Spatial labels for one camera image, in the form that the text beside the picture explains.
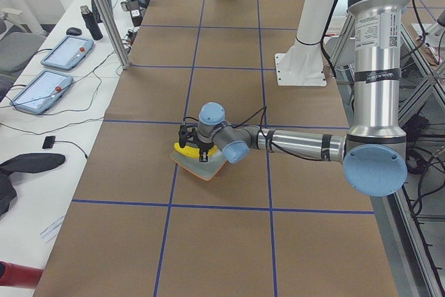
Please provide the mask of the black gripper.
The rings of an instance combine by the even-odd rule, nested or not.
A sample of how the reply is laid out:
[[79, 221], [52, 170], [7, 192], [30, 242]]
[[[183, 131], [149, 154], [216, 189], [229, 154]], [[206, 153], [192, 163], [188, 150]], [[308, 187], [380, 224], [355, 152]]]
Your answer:
[[184, 148], [186, 145], [199, 148], [199, 161], [206, 163], [208, 158], [209, 149], [211, 149], [213, 143], [205, 143], [198, 138], [197, 129], [192, 125], [181, 125], [179, 127], [179, 145]]

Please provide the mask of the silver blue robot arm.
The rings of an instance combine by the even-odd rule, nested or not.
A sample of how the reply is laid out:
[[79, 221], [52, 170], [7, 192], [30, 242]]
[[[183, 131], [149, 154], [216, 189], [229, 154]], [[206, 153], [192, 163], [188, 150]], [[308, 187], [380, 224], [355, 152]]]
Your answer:
[[[293, 46], [275, 55], [281, 86], [323, 86], [321, 46], [337, 0], [305, 0]], [[355, 21], [355, 115], [343, 137], [331, 134], [234, 126], [224, 108], [206, 103], [195, 125], [183, 124], [172, 160], [210, 180], [225, 163], [252, 149], [283, 152], [307, 161], [337, 161], [361, 193], [383, 197], [407, 177], [406, 135], [398, 124], [401, 79], [401, 12], [410, 0], [348, 0]]]

